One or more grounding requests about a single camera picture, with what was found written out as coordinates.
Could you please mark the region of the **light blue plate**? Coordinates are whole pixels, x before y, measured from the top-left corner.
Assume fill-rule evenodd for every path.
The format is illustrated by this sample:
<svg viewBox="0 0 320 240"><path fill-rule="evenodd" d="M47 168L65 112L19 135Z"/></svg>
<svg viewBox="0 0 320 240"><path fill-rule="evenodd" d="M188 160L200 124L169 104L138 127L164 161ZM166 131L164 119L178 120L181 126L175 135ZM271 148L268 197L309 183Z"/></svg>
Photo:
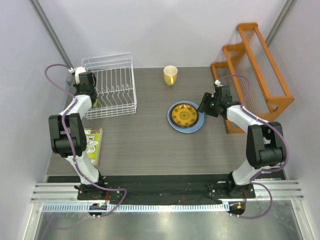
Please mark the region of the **light blue plate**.
<svg viewBox="0 0 320 240"><path fill-rule="evenodd" d="M196 108L196 110L197 110L197 112L198 112L198 107L199 107L199 106L198 106L196 103L191 102L191 101L178 101L178 102L176 102L175 104L173 104L173 105L169 108L169 110L168 110L168 112L167 112L167 120L168 120L169 124L170 124L175 130L177 130L178 132L185 133L185 134L191 134L191 133L194 133L194 132L198 131L198 130L203 126L203 124L204 124L204 122L205 122L205 115L204 115L203 113L198 112L198 114L199 114L198 122L197 122L193 127L191 127L191 128L180 128L180 127L174 126L173 123L170 121L170 119L169 119L169 111L173 108L174 105L176 105L176 104L181 104L181 103L191 104L192 106L194 106L194 107Z"/></svg>

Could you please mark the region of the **green plate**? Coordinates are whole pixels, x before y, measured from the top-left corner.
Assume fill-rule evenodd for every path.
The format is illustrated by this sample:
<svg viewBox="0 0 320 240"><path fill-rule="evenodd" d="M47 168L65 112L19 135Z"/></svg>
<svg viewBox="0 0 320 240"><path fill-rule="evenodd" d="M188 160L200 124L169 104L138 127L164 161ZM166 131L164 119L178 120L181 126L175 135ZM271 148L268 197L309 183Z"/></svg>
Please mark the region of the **green plate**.
<svg viewBox="0 0 320 240"><path fill-rule="evenodd" d="M98 105L98 100L96 100L96 101L93 103L92 108L96 108L97 105Z"/></svg>

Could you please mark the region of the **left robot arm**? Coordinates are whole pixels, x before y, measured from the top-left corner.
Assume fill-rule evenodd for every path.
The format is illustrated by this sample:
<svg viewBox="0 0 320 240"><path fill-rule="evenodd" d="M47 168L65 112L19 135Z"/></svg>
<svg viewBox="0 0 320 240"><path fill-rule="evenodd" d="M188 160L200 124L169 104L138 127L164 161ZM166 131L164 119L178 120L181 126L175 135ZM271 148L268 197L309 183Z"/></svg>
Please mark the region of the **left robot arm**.
<svg viewBox="0 0 320 240"><path fill-rule="evenodd" d="M96 76L83 67L71 70L75 77L72 102L61 113L48 119L52 151L66 159L80 177L80 192L100 200L107 192L102 175L93 166L87 149L87 137L82 119L97 101Z"/></svg>

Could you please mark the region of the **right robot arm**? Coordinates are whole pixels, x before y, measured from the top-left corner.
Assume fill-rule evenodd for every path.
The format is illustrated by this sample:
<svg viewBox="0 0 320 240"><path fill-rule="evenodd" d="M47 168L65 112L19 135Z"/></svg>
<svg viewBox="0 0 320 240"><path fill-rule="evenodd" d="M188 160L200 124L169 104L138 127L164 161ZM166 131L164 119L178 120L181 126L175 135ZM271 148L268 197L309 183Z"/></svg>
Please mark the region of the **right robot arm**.
<svg viewBox="0 0 320 240"><path fill-rule="evenodd" d="M204 93L197 111L211 117L223 117L246 133L245 161L229 173L225 190L239 198L261 173L280 170L288 161L288 146L279 122L268 122L234 101L228 86L216 86L214 93Z"/></svg>

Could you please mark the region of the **brown yellow plate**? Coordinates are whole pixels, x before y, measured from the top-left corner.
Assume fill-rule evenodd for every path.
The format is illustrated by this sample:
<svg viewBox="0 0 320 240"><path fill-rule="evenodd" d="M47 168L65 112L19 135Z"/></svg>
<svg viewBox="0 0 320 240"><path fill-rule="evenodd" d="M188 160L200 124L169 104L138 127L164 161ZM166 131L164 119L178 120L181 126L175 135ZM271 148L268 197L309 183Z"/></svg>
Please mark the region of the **brown yellow plate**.
<svg viewBox="0 0 320 240"><path fill-rule="evenodd" d="M199 114L193 105L186 102L177 103L169 111L169 120L176 127L188 129L196 125Z"/></svg>

